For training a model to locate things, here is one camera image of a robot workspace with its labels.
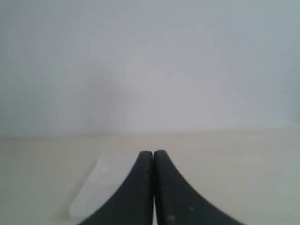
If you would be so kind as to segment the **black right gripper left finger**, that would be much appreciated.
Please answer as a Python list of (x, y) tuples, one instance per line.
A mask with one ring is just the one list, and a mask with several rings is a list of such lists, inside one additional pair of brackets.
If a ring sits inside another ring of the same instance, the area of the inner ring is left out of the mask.
[(141, 151), (117, 191), (82, 225), (151, 225), (153, 222), (153, 155)]

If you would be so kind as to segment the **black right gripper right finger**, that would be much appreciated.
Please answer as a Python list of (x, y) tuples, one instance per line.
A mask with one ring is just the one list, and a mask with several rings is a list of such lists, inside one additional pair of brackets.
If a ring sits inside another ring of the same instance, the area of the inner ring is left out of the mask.
[(153, 187), (159, 225), (240, 225), (203, 198), (180, 174), (165, 150), (154, 152)]

